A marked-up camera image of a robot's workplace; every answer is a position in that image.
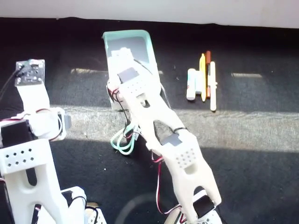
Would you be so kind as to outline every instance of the white wall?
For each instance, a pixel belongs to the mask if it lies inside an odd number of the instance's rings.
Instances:
[[[0,0],[0,17],[299,28],[299,0]]]

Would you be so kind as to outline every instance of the pen cap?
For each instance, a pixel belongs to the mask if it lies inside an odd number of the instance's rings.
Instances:
[[[195,100],[195,76],[196,76],[196,70],[189,69],[188,79],[187,79],[187,93],[186,93],[186,98],[188,100]]]
[[[211,52],[209,50],[206,51],[206,64],[211,63]]]

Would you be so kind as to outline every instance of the yellow highlighter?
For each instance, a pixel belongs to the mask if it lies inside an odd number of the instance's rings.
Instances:
[[[205,54],[201,54],[199,59],[199,71],[202,72],[202,80],[201,80],[201,99],[203,102],[206,100],[206,57]]]

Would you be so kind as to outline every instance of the mint green wire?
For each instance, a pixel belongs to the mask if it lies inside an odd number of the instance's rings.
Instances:
[[[126,127],[126,130],[125,130],[125,132],[124,132],[125,135],[126,135],[128,132],[130,132],[131,130],[133,130],[134,127],[135,127],[135,124],[132,124],[132,123],[129,124],[129,125]],[[122,138],[124,137],[123,134],[122,134],[122,133],[123,133],[123,130],[124,130],[124,128],[121,129],[121,130],[119,130],[119,131],[118,131],[118,132],[111,138],[111,140],[110,140],[110,144],[111,144],[111,146],[112,146],[114,149],[120,151],[121,154],[123,154],[123,155],[129,155],[129,154],[132,153],[132,151],[133,151],[133,149],[134,149],[135,138],[132,137],[131,140],[130,140],[130,142],[129,142],[126,146],[120,146],[121,140],[122,140]],[[118,138],[118,140],[117,140],[117,144],[115,144],[114,141],[115,141],[115,139],[117,138],[117,136],[119,136],[119,138]]]

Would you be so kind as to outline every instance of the orange marker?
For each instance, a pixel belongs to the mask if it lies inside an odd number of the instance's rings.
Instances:
[[[207,68],[207,89],[206,89],[206,97],[211,97],[211,84],[210,84],[210,75],[211,75],[211,52],[209,50],[206,51],[206,68]]]

